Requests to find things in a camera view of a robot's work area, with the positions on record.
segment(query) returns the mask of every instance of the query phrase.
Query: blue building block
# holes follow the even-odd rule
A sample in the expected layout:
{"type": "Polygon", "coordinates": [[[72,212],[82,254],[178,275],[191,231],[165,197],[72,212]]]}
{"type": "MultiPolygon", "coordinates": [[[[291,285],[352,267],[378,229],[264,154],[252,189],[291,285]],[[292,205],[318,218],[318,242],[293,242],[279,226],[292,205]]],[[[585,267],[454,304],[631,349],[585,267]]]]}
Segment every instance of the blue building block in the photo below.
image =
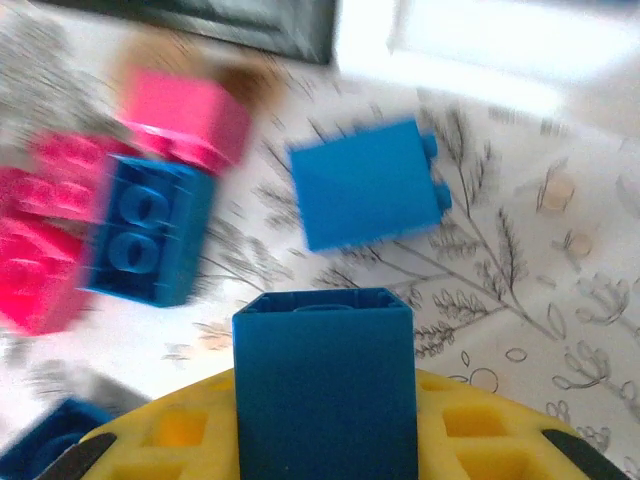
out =
{"type": "Polygon", "coordinates": [[[191,167],[119,157],[88,289],[158,307],[186,302],[214,181],[191,167]]]}
{"type": "Polygon", "coordinates": [[[412,317],[383,288],[265,293],[238,312],[242,479],[417,479],[412,317]]]}
{"type": "Polygon", "coordinates": [[[113,420],[107,412],[69,398],[0,456],[2,480],[33,480],[94,428],[113,420]]]}
{"type": "Polygon", "coordinates": [[[415,120],[290,152],[311,251],[358,246],[434,228],[450,208],[430,174],[433,135],[415,120]]]}

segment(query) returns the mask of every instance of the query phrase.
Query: blue square block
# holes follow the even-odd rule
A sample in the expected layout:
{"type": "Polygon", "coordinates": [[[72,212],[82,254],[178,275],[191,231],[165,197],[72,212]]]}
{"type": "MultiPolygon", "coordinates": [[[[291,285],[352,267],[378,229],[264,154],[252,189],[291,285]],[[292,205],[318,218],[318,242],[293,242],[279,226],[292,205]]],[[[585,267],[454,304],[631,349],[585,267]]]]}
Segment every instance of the blue square block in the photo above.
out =
{"type": "Polygon", "coordinates": [[[415,120],[292,150],[291,168],[311,251],[364,245],[440,224],[450,208],[434,185],[433,135],[415,120]]]}
{"type": "Polygon", "coordinates": [[[91,404],[69,398],[0,456],[0,478],[33,480],[91,430],[113,420],[91,404]]]}
{"type": "Polygon", "coordinates": [[[383,288],[265,293],[238,312],[242,479],[417,479],[412,319],[383,288]]]}
{"type": "Polygon", "coordinates": [[[185,165],[119,157],[88,289],[158,307],[187,301],[214,181],[185,165]]]}

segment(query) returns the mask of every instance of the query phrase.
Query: yellow toy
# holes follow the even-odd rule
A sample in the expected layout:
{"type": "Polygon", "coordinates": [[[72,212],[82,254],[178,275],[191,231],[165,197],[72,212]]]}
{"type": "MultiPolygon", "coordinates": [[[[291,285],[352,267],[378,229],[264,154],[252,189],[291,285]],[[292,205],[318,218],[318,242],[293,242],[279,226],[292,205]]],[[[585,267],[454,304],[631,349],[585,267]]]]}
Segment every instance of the yellow toy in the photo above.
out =
{"type": "MultiPolygon", "coordinates": [[[[416,385],[420,480],[626,479],[555,418],[422,370],[416,385]],[[569,440],[573,461],[544,431],[569,440]]],[[[92,431],[40,477],[62,479],[239,480],[233,370],[92,431]],[[117,438],[94,462],[84,447],[107,433],[117,438]]]]}

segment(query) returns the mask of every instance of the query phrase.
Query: floral pattern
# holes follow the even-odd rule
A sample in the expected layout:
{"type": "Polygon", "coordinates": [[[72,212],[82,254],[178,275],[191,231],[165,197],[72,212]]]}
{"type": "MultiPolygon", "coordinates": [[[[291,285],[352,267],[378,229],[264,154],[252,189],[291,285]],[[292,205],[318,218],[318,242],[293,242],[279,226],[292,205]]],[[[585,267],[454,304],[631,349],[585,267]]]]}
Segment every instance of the floral pattern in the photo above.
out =
{"type": "MultiPolygon", "coordinates": [[[[0,42],[0,62],[12,62],[14,72],[9,78],[0,70],[5,143],[21,148],[34,129],[57,126],[49,124],[54,117],[68,128],[113,127],[91,107],[106,102],[76,81],[87,77],[74,64],[72,46],[82,38],[73,21],[5,18],[0,32],[9,35],[20,22],[36,22],[42,34],[29,42],[55,46],[55,54],[37,57],[33,71],[44,77],[32,75],[17,61],[15,42],[0,42]],[[40,84],[55,72],[64,82],[40,84]],[[31,111],[34,98],[9,94],[22,87],[46,114],[31,111]]],[[[0,388],[19,393],[28,380],[24,395],[47,404],[71,388],[69,365],[83,364],[157,397],[230,367],[230,319],[262,292],[385,286],[414,309],[419,368],[558,416],[640,478],[636,152],[622,149],[622,138],[594,137],[553,119],[264,61],[286,96],[264,112],[245,164],[222,182],[190,303],[157,310],[96,297],[69,332],[25,340],[3,331],[0,388]],[[448,183],[454,201],[440,228],[310,254],[287,149],[407,114],[439,140],[433,175],[448,183]],[[549,213],[542,199],[559,170],[575,193],[549,213]],[[578,231],[594,242],[579,263],[567,253],[578,231]]]]}

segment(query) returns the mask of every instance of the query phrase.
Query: white tablecloth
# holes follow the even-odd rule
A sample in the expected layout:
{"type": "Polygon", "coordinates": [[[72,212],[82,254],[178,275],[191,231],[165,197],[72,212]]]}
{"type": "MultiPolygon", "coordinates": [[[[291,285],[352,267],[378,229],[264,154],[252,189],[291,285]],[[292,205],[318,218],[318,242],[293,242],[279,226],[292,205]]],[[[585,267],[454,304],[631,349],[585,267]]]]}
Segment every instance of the white tablecloth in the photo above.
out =
{"type": "MultiPolygon", "coordinates": [[[[15,18],[4,13],[1,25],[11,32],[15,18]]],[[[90,103],[108,108],[100,80],[134,27],[51,15],[55,35],[73,47],[64,68],[96,79],[90,103]]],[[[0,44],[0,53],[8,50],[0,44]]],[[[244,164],[218,183],[192,302],[155,309],[96,295],[70,331],[33,340],[5,333],[0,437],[78,388],[80,367],[151,398],[231,367],[230,318],[263,291],[387,286],[414,308],[417,367],[561,417],[640,479],[637,145],[437,92],[355,83],[285,62],[278,68],[285,98],[262,112],[244,164]],[[407,114],[435,122],[443,135],[436,175],[455,201],[443,227],[357,251],[309,253],[286,146],[407,114]],[[540,187],[555,168],[575,194],[564,212],[538,212],[540,187]],[[563,251],[568,233],[592,240],[586,258],[563,251]]],[[[26,86],[35,78],[33,70],[20,75],[26,86]]],[[[64,102],[60,95],[46,101],[64,102]]],[[[8,101],[15,109],[5,112],[15,112],[24,100],[8,101]]],[[[4,115],[5,139],[19,143],[20,122],[4,115]]]]}

